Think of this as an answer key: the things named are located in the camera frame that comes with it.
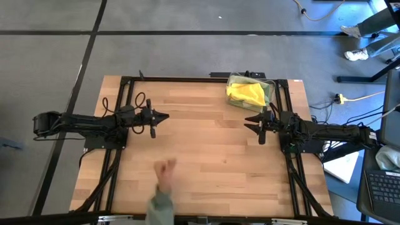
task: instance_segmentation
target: wooden tabletop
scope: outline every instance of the wooden tabletop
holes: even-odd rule
[[[101,100],[114,106],[121,76],[105,76],[97,101],[96,116],[104,113]],[[256,113],[227,104],[223,83],[135,82],[134,97],[146,93],[155,110],[170,118],[137,135],[129,130],[122,152],[112,211],[145,214],[154,194],[154,161],[176,158],[172,199],[176,214],[208,216],[291,217],[293,207],[288,172],[278,135],[267,132],[266,144],[244,127],[244,118]],[[289,80],[294,112],[310,119],[301,80]],[[99,182],[103,149],[90,152],[82,166],[71,201],[78,208]],[[314,197],[332,212],[323,168],[312,154],[303,154],[307,186]],[[103,194],[104,209],[107,189]],[[297,187],[304,214],[301,191]]]

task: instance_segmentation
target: white sneaker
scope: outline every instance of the white sneaker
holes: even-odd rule
[[[343,31],[348,36],[361,38],[360,30],[358,29],[357,26],[340,26],[340,30]]]
[[[344,56],[350,61],[357,61],[359,59],[366,60],[369,57],[367,49],[365,47],[354,51],[347,51],[344,53]]]

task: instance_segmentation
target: gray sleeve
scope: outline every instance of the gray sleeve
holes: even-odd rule
[[[173,202],[169,194],[156,188],[156,195],[149,201],[146,225],[174,225]]]

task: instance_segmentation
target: gray floor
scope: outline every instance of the gray floor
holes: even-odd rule
[[[301,0],[317,18],[338,2]],[[0,29],[91,29],[100,1],[5,0]],[[102,30],[338,31],[372,14],[365,2],[347,2],[321,22],[305,20],[292,0],[282,1],[109,1]],[[51,142],[32,141],[32,117],[64,111],[81,65],[87,36],[0,36],[0,136],[24,143],[22,151],[0,151],[0,217],[25,216]],[[208,76],[211,71],[264,71],[269,78],[303,79],[310,104],[335,93],[347,98],[375,93],[380,85],[338,84],[339,75],[370,76],[390,52],[350,62],[343,52],[369,39],[285,36],[101,36],[97,37],[75,113],[92,114],[104,75]],[[335,105],[330,123],[378,108],[383,96]],[[325,120],[326,111],[311,111]],[[78,174],[83,142],[67,141],[44,213],[65,213]],[[358,220],[353,203],[331,195],[335,215]]]

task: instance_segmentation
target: jeans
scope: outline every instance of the jeans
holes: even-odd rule
[[[395,22],[388,9],[384,9],[379,13],[367,18],[363,22],[357,24],[361,36],[379,32],[390,26],[395,25]],[[376,41],[366,47],[368,56],[374,57],[384,51],[397,48],[400,46],[400,34],[392,34],[384,39]]]

